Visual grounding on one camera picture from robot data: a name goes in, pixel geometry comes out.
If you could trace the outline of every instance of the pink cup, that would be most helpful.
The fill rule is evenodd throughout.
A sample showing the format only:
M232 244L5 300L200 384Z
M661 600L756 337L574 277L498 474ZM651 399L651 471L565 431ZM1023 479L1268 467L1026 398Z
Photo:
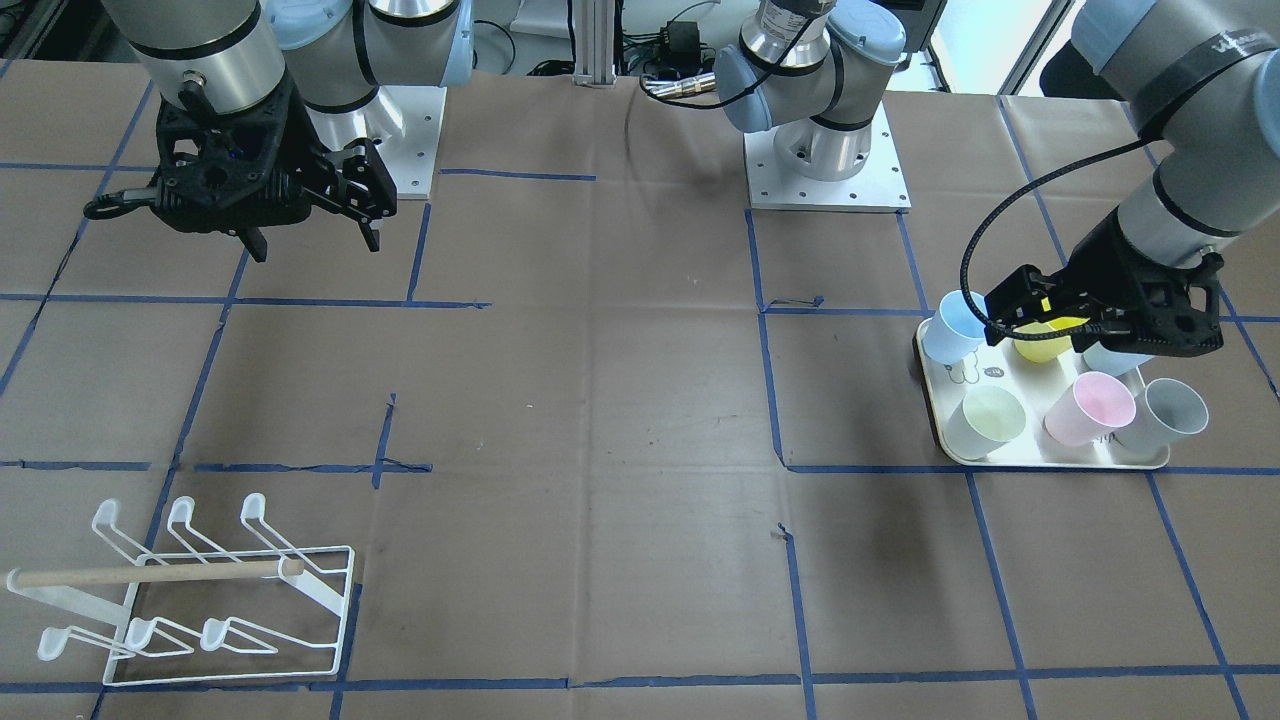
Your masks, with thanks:
M1044 415L1044 429L1057 442L1080 447L1128 425L1137 413L1123 382L1089 372L1076 378Z

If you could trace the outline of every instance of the gray cup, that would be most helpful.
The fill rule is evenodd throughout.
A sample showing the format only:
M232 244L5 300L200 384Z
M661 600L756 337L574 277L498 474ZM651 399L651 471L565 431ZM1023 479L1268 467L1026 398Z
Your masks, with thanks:
M1208 427L1208 406L1198 392L1172 378L1157 378L1135 398L1138 416L1116 430L1116 442L1142 455L1189 438Z

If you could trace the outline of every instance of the blue joint cap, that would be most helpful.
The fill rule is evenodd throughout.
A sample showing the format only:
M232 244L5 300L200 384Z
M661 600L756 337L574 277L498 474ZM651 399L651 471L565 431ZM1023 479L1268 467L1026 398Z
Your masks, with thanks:
M1272 50L1253 83L1253 109L1258 114L1262 137L1280 155L1280 51Z
M742 92L759 77L750 60L742 56L736 45L730 45L716 54L716 92L721 102ZM764 101L760 88L741 100L724 106L728 122L740 132L763 132L773 127L769 104Z
M453 45L444 64L440 87L457 87L471 82L471 51L475 46L471 26L471 0L458 0L458 20L453 28Z
M1156 0L1088 0L1075 15L1071 44L1088 60L1093 73L1101 74L1155 6Z
M351 12L352 0L266 0L264 10L280 50L320 40Z
M827 29L841 45L881 65L896 65L906 47L902 22L870 0L841 0L827 15Z

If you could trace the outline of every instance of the yellow cup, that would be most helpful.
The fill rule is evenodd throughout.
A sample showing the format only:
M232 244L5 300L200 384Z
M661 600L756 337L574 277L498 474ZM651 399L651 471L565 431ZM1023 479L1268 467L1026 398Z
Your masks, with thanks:
M1087 320L1084 318L1059 318L1047 323L1032 323L1029 325L1023 325L1018 328L1018 332L1038 334L1052 331L1065 331L1066 328L1074 328L1075 325L1083 325L1085 322ZM1068 350L1071 350L1071 338L1060 337L1056 340L1038 341L1015 340L1014 350L1032 363L1048 363Z

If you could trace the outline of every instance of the metal plate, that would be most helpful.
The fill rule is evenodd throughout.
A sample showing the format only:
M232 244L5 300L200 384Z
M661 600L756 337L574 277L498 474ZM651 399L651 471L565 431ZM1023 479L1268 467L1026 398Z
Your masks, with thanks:
M924 320L916 328L915 350L924 370L924 393L937 430L938 446L956 462L987 468L1012 465L1116 470L1155 470L1169 462L1169 446L1160 448L1151 457L1124 447L1115 442L1112 436L1083 447L1066 447L1048 436L1044 430L1044 414L1075 378L1088 372L1078 352L1064 352L1056 360L1036 364L1025 360L1014 348L1014 343L1006 341L996 347L986 345L978 347L959 365L942 365L929 360L920 347L928 324L929 320ZM1133 395L1138 395L1146 387L1138 370L1125 373L1119 379ZM1002 387L1014 393L1027 409L1027 429L1012 442L982 460L965 460L951 451L943 433L947 420L960 406L968 388L979 384Z
M906 178L888 127L884 105L872 119L872 150L856 176L823 182L792 172L777 160L773 133L742 136L746 146L746 179L751 208L759 210L832 210L837 213L897 213L911 208Z
M383 90L404 115L404 137L383 142L378 152L396 181L401 200L428 200L444 127L445 88L387 86Z

